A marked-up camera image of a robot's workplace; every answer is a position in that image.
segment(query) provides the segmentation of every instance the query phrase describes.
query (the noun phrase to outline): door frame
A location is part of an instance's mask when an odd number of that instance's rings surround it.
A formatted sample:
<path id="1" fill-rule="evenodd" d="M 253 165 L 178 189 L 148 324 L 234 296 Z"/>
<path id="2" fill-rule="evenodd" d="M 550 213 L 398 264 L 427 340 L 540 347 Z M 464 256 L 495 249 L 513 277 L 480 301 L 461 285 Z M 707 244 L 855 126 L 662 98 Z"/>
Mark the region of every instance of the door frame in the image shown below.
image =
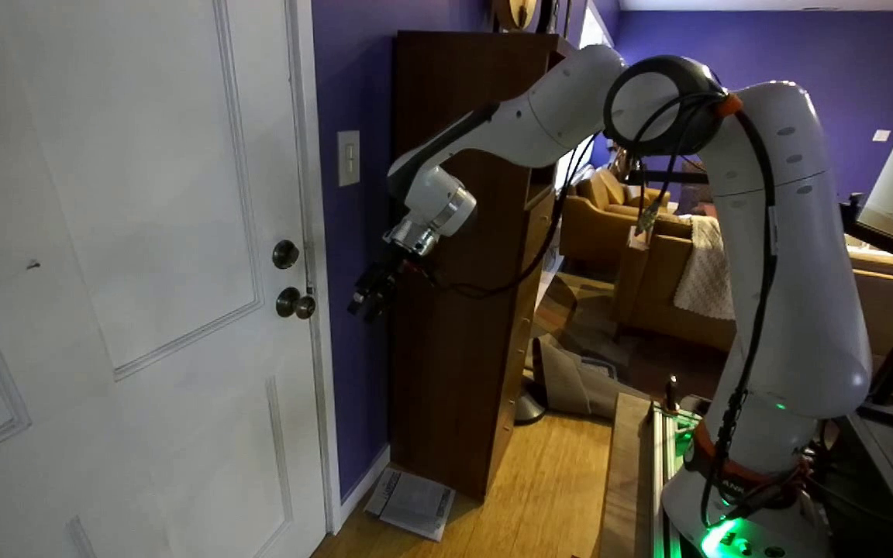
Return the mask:
<path id="1" fill-rule="evenodd" d="M 320 448 L 324 448 L 324 495 L 325 529 L 343 525 L 341 514 L 341 470 L 337 470 L 337 431 L 334 431 L 334 388 L 331 388 L 331 319 L 330 319 L 330 264 L 325 264 L 325 211 L 324 211 L 324 155 L 320 155 L 320 97 L 318 97 L 318 35 L 312 2 L 281 0 L 288 13 L 288 59 L 293 59 L 293 102 L 298 126 L 298 186 L 300 186 L 300 233 L 303 233 L 303 277 L 318 291 L 318 315 L 309 319 L 309 361 L 318 382 Z"/>

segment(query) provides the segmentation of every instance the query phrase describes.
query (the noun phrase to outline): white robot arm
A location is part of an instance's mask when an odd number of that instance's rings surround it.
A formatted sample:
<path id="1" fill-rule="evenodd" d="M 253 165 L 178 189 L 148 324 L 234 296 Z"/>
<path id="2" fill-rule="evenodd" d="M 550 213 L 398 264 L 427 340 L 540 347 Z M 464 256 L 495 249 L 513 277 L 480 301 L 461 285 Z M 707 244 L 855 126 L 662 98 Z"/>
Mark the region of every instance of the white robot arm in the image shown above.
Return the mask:
<path id="1" fill-rule="evenodd" d="M 667 484 L 669 520 L 698 546 L 720 520 L 755 513 L 759 548 L 821 556 L 821 529 L 801 520 L 795 495 L 741 502 L 795 479 L 815 424 L 852 412 L 871 374 L 821 126 L 801 88 L 725 92 L 693 59 L 627 70 L 607 47 L 570 54 L 523 97 L 473 111 L 391 168 L 408 217 L 358 281 L 353 308 L 389 308 L 402 261 L 473 217 L 478 201 L 441 168 L 455 153 L 544 168 L 600 132 L 633 155 L 704 157 L 732 274 L 736 345 L 698 451 Z"/>

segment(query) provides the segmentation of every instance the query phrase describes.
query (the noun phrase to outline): dark wooden cabinet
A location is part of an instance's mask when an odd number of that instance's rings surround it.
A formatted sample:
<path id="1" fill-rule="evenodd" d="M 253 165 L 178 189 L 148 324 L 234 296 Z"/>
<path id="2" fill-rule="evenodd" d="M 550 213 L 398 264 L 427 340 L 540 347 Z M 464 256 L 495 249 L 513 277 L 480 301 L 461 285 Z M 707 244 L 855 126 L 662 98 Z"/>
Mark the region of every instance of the dark wooden cabinet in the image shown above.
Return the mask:
<path id="1" fill-rule="evenodd" d="M 394 40 L 394 153 L 415 148 L 473 110 L 523 92 L 562 59 L 540 35 L 399 35 Z M 513 437 L 540 269 L 493 299 L 544 249 L 552 168 L 485 153 L 445 165 L 478 198 L 476 219 L 427 258 L 446 285 L 402 277 L 391 312 L 391 458 L 485 499 Z"/>

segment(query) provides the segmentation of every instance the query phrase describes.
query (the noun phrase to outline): purple wall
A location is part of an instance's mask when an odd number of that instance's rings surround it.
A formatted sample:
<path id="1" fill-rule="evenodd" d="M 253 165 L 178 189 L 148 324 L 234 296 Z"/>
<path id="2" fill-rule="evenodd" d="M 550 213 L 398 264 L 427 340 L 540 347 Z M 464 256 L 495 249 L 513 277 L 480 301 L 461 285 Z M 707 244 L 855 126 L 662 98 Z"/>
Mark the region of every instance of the purple wall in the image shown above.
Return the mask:
<path id="1" fill-rule="evenodd" d="M 893 13 L 620 13 L 630 61 L 680 54 L 707 61 L 729 90 L 797 80 L 813 92 L 842 198 L 868 191 L 890 155 Z"/>
<path id="2" fill-rule="evenodd" d="M 615 21 L 616 0 L 595 0 L 595 5 Z M 343 308 L 389 227 L 391 37 L 398 31 L 489 31 L 489 0 L 318 0 L 312 18 L 337 468 L 341 495 L 349 495 L 389 443 L 389 336 L 383 324 L 365 327 Z M 352 189 L 334 186 L 337 132 L 361 132 L 363 182 Z"/>

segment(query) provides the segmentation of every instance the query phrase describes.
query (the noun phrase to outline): wooden floor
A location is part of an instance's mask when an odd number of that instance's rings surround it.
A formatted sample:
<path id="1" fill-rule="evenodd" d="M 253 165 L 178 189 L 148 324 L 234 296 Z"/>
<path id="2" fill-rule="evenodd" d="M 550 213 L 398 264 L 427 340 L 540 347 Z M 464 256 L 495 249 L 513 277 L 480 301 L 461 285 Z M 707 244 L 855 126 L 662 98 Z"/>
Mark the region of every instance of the wooden floor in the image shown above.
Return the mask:
<path id="1" fill-rule="evenodd" d="M 602 526 L 610 424 L 545 415 L 518 428 L 485 505 L 455 499 L 446 537 L 418 539 L 353 513 L 318 558 L 589 558 Z"/>

